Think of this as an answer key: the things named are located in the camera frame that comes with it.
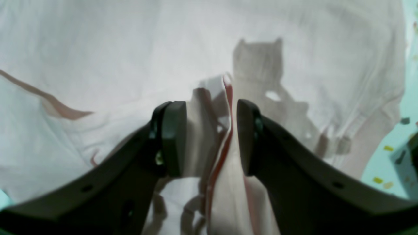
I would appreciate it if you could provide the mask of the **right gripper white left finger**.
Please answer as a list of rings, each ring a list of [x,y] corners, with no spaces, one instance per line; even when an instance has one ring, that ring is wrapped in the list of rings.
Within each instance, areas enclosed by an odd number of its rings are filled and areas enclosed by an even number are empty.
[[[185,101],[155,108],[151,121],[84,176],[1,211],[2,235],[140,235],[160,178],[180,177]]]

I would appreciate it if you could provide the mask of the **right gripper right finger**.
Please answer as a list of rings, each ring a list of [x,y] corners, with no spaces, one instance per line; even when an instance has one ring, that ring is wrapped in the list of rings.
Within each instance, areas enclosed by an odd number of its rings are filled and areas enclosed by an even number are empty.
[[[249,100],[237,103],[242,169],[266,188],[282,235],[416,235],[417,203],[317,158]]]

